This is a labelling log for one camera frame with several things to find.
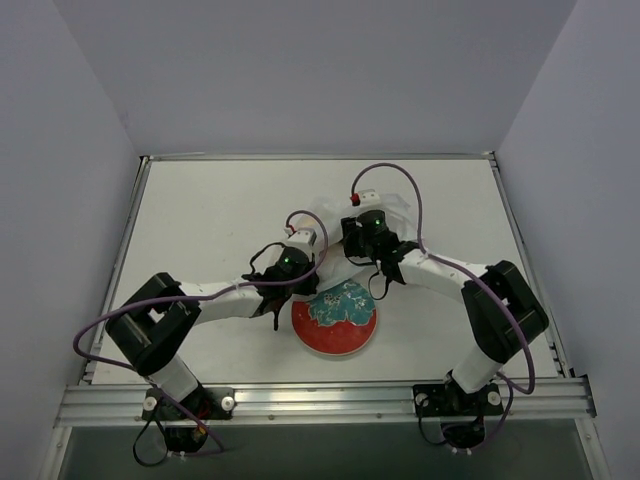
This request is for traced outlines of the white translucent plastic bag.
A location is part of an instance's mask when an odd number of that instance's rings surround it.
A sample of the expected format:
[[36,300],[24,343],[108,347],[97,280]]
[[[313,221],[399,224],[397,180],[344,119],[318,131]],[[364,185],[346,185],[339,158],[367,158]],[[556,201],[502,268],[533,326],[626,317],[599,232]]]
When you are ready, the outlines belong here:
[[382,204],[376,208],[353,207],[349,202],[323,196],[316,196],[311,200],[307,209],[320,218],[326,227],[330,243],[327,258],[317,271],[320,279],[317,287],[319,292],[351,279],[365,269],[365,266],[356,266],[344,256],[340,243],[342,218],[356,217],[369,210],[383,210],[390,229],[398,234],[400,240],[411,240],[411,236],[415,234],[415,224],[409,215],[410,205],[397,193],[379,195]]

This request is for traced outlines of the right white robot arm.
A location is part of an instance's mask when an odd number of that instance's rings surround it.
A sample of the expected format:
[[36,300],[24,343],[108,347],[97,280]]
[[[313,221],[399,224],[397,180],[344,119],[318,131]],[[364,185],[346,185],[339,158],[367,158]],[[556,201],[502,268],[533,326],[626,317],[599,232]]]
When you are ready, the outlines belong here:
[[381,210],[369,210],[340,221],[344,254],[368,259],[385,282],[419,286],[464,305],[474,346],[449,373],[444,400],[455,412],[469,411],[480,390],[522,353],[528,385],[506,383],[530,395],[536,385],[530,344],[549,327],[549,319],[520,270],[510,261],[494,265],[463,263],[427,252],[416,241],[402,241],[392,232]]

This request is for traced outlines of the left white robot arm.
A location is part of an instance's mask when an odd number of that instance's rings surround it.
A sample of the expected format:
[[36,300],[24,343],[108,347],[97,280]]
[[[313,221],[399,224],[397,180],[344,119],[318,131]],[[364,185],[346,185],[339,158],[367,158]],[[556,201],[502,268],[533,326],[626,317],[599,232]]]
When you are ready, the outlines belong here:
[[317,264],[323,259],[286,246],[264,272],[213,284],[181,283],[161,272],[125,303],[127,312],[106,321],[105,329],[132,369],[167,394],[166,408],[179,419],[190,419],[201,409],[203,387],[178,350],[192,328],[229,318],[278,315],[292,295],[316,292]]

